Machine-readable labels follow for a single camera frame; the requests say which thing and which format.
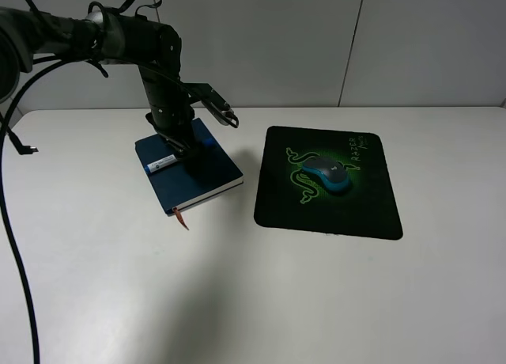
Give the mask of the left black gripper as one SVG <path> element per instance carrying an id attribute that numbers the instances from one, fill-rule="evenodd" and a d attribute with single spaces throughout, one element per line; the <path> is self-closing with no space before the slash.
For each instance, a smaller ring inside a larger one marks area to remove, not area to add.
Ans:
<path id="1" fill-rule="evenodd" d="M 198 182 L 218 182 L 231 176 L 233 164 L 227 153 L 203 122 L 192 122 L 194 110 L 188 94 L 165 76 L 143 66 L 138 69 L 151 109 L 145 119 L 175 155 L 183 157 L 186 172 Z M 180 137 L 192 136 L 196 146 L 186 155 L 186 144 Z M 203 146 L 208 138 L 214 139 L 214 147 Z"/>

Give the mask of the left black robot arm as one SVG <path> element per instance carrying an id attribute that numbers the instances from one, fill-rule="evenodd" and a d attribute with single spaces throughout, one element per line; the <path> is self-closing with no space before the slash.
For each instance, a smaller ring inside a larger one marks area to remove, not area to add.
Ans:
<path id="1" fill-rule="evenodd" d="M 71 63 L 138 67 L 149 102 L 147 121 L 178 158 L 192 159 L 203 150 L 192 121 L 192 105 L 200 102 L 221 124 L 237 128 L 231 106 L 207 83 L 180 79 L 182 40 L 170 25 L 119 10 L 90 6 L 84 20 L 49 13 L 1 10 L 1 100 L 11 105 L 1 117 L 1 136 L 20 155 L 34 154 L 8 127 L 21 98 L 43 76 Z"/>

